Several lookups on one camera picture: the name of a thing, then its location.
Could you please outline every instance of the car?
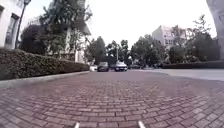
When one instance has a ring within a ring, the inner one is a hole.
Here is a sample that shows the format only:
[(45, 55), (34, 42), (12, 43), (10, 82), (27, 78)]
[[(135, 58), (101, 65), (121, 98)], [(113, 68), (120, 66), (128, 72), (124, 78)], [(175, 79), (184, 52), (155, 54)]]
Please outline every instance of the car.
[(92, 66), (90, 66), (90, 71), (91, 72), (94, 72), (94, 71), (96, 71), (97, 70), (97, 66), (96, 65), (92, 65)]
[(100, 62), (97, 67), (98, 72), (108, 72), (109, 71), (109, 65), (107, 62)]
[(128, 66), (124, 62), (117, 62), (116, 67), (114, 69), (116, 72), (118, 71), (127, 71)]

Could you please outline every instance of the bush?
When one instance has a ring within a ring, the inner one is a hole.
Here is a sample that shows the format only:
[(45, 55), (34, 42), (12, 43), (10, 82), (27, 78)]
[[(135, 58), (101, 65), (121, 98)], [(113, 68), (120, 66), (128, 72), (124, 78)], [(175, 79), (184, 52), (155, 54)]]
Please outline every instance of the bush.
[(164, 69), (223, 69), (224, 61), (196, 62), (189, 64), (165, 64)]
[(89, 70), (89, 66), (20, 50), (0, 48), (0, 80), (38, 77)]
[(142, 67), (139, 65), (131, 65), (130, 69), (141, 69)]

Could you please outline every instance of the overcast sky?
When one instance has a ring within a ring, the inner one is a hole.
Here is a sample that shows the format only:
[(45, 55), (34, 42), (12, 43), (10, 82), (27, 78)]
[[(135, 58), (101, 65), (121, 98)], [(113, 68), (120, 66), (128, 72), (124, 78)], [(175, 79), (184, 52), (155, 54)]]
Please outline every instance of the overcast sky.
[[(32, 0), (27, 7), (24, 24), (43, 13), (51, 0)], [(122, 39), (132, 45), (140, 36), (151, 34), (160, 25), (193, 27), (192, 21), (205, 14), (216, 36), (214, 21), (206, 0), (89, 0), (93, 12), (93, 37), (102, 36), (105, 42)]]

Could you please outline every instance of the sidewalk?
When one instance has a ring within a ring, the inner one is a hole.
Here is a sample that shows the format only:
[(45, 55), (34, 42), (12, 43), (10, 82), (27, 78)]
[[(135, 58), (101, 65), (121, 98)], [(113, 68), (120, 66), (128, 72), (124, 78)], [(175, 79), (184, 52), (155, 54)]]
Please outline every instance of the sidewalk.
[(154, 73), (165, 73), (171, 76), (181, 76), (196, 79), (205, 80), (220, 80), (224, 81), (224, 70), (223, 69), (155, 69), (155, 70), (141, 70), (143, 72), (154, 72)]

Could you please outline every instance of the brick pavement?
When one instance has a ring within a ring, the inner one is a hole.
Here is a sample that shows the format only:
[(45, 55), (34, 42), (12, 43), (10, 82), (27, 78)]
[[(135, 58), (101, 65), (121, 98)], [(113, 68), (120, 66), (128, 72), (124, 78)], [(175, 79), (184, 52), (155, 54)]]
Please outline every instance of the brick pavement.
[(224, 83), (146, 72), (89, 73), (0, 89), (0, 128), (224, 127)]

